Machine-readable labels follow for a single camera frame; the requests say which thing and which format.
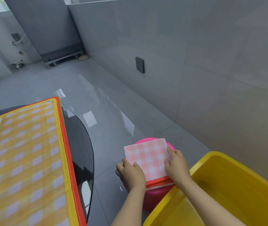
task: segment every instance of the yellow basin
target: yellow basin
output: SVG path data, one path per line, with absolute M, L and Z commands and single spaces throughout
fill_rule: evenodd
M 209 152 L 191 169 L 192 179 L 247 226 L 268 226 L 268 181 L 220 152 Z M 144 226 L 204 225 L 176 186 L 161 200 Z

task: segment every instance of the pink bowl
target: pink bowl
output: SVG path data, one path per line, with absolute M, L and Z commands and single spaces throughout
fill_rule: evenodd
M 151 140 L 157 140 L 158 138 L 155 137 L 150 137 L 150 138 L 144 138 L 138 142 L 136 142 L 135 144 L 138 143 L 144 143 L 144 142 L 148 142 Z M 169 143 L 167 142 L 167 145 L 173 150 L 175 151 L 175 148 Z M 164 186 L 164 187 L 160 187 L 154 190 L 148 190 L 145 192 L 145 198 L 143 200 L 143 209 L 147 212 L 152 212 L 153 209 L 156 207 L 156 205 L 158 205 L 158 203 L 162 200 L 162 198 L 164 198 L 164 196 L 171 190 L 171 188 L 173 188 L 174 185 L 170 185 L 170 186 Z

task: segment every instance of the electrical outlet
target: electrical outlet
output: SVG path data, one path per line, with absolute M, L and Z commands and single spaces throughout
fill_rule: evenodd
M 145 72 L 145 61 L 141 58 L 135 57 L 136 69 L 142 74 Z

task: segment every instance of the gray floor tile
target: gray floor tile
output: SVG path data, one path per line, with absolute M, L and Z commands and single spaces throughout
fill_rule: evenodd
M 114 165 L 94 179 L 94 184 L 110 224 L 128 196 L 128 192 L 115 174 L 115 170 Z
M 174 148 L 180 150 L 186 158 L 189 168 L 195 165 L 207 152 L 210 152 L 207 146 L 177 124 L 172 125 L 156 137 L 165 138 Z
M 92 191 L 92 201 L 90 206 L 90 213 L 88 217 L 88 226 L 109 226 L 101 201 L 95 186 Z

